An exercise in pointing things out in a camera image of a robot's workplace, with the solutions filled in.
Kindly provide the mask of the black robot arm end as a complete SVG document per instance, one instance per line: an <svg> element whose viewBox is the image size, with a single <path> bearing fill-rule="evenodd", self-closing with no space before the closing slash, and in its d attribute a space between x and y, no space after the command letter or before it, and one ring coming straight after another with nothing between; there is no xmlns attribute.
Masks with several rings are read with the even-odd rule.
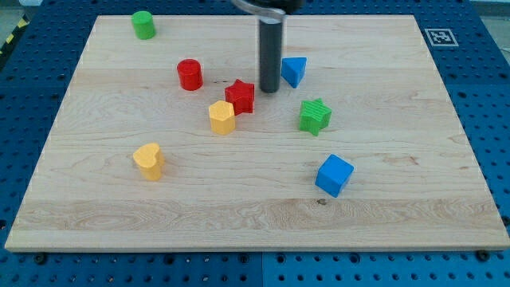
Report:
<svg viewBox="0 0 510 287"><path fill-rule="evenodd" d="M292 14L304 5L304 0L254 0L254 2L265 8L283 10L286 14Z"/></svg>

